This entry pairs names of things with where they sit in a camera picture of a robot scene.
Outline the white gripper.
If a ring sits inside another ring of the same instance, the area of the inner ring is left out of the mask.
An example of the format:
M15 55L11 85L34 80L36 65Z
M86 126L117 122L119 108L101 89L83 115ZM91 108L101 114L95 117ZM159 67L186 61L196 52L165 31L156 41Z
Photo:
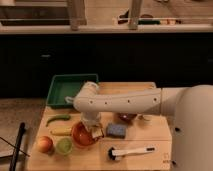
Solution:
M86 130L90 131L93 127L101 125L101 115L99 113L82 113L81 121Z

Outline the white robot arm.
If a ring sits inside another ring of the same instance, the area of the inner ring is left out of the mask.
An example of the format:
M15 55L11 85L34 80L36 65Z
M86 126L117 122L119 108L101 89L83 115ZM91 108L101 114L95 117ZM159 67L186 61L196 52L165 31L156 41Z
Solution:
M101 94L98 89L87 82L74 98L86 127L99 123L102 112L172 115L172 171L213 171L213 85L124 94Z

